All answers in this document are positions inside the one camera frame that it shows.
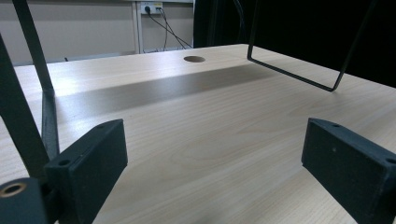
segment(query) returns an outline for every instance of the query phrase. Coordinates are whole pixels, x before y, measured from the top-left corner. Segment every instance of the wooden table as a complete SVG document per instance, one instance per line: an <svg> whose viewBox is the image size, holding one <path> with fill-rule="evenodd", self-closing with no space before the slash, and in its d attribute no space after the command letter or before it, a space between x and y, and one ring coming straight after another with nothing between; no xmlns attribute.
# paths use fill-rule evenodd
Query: wooden table
<svg viewBox="0 0 396 224"><path fill-rule="evenodd" d="M396 90L345 75L326 92L249 62L247 48L49 64L61 149L124 120L129 165L95 223L355 223L302 166L306 124L326 119L396 151ZM254 57L329 85L337 75L263 49ZM40 128L35 69L16 71ZM0 126L4 183L27 173Z"/></svg>

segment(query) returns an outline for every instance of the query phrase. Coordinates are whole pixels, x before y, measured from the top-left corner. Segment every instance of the black wire frame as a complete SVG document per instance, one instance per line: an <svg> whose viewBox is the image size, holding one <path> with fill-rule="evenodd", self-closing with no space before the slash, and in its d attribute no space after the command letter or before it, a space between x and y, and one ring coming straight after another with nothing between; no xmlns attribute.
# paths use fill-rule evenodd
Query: black wire frame
<svg viewBox="0 0 396 224"><path fill-rule="evenodd" d="M348 51L348 53L346 55L346 58L345 58L345 60L343 62L343 65L342 65L342 67L340 69L340 73L339 73L339 75L338 75L337 79L335 80L335 83L334 83L334 85L332 87L325 86L323 84L320 84L320 83L318 83L316 81L313 81L311 79L308 79L306 77L301 77L301 76L295 75L295 74L293 74L291 72L288 72L288 71L283 70L281 68L275 67L275 66L273 66L271 64L264 63L264 62L261 62L259 60L256 60L256 59L252 58L253 47L254 47L254 42L255 42L255 38L256 38L256 32L257 32L257 29L258 29L259 13L260 13L260 9L261 9L261 6L262 6L262 0L256 0L256 7L255 7L255 12L254 12L254 17L253 17L251 33L250 33L250 40L249 40L249 45L248 45L248 49L247 49L247 59L249 61L251 61L251 62L254 62L254 63L257 63L257 64L259 64L261 66L270 68L272 70L275 70L275 71L277 71L279 73L282 73L284 75L287 75L289 77L294 77L294 78L296 78L298 80L301 80L303 82L306 82L308 84L311 84L313 86L321 88L321 89L323 89L325 91L335 91L338 88L345 71L347 70L347 66L348 66L348 64L350 62L350 59L351 59L351 57L353 55L353 52L355 51L355 48L357 47L357 45L359 43L359 40L361 39L361 35L364 32L366 24L367 24L370 16L372 15L372 13L374 11L374 8L375 8L375 5L376 5L377 2L378 2L378 0L373 0L371 2L370 6L369 6L369 8L368 8L368 10L367 10L362 22L361 22L361 26L360 26L358 32L356 33L355 38L354 38L354 40L353 40L353 42L352 42L352 44L351 44L351 46L349 48L349 51Z"/></svg>
<svg viewBox="0 0 396 224"><path fill-rule="evenodd" d="M29 176L44 182L44 165L60 152L55 91L29 6L26 0L13 0L13 4L41 84L41 136L1 36L0 115L21 155Z"/></svg>

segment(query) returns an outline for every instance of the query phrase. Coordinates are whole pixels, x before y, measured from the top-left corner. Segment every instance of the table surface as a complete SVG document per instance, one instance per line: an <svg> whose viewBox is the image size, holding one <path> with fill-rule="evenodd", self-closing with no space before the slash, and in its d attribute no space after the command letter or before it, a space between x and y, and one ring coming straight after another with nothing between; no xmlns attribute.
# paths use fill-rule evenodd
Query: table surface
<svg viewBox="0 0 396 224"><path fill-rule="evenodd" d="M99 123L124 120L129 164L94 223L355 223L302 166L306 124L326 119L396 151L396 90L345 75L336 92L323 91L249 62L247 52L49 64L61 150ZM254 57L328 85L337 75L264 49ZM35 69L16 71L40 129ZM27 173L0 126L4 183Z"/></svg>

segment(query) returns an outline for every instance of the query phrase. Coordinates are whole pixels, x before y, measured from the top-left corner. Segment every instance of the dark background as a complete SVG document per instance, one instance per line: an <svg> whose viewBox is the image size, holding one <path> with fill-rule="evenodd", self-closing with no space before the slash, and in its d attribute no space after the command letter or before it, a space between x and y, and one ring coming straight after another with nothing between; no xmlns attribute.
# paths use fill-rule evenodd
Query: dark background
<svg viewBox="0 0 396 224"><path fill-rule="evenodd" d="M248 44L256 0L239 0L245 38L233 0L196 0L194 47ZM371 0L262 1L255 46L340 70ZM346 72L396 88L396 13L379 0Z"/></svg>

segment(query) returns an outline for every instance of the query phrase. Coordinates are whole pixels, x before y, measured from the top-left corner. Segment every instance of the power socket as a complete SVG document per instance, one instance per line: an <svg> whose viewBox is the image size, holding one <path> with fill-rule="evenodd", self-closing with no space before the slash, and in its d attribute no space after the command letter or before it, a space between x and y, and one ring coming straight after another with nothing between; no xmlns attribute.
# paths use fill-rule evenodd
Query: power socket
<svg viewBox="0 0 396 224"><path fill-rule="evenodd" d="M159 8L163 8L162 2L142 2L140 5L140 12L142 14L148 14L146 12L146 7L149 7L150 14L161 14Z"/></svg>

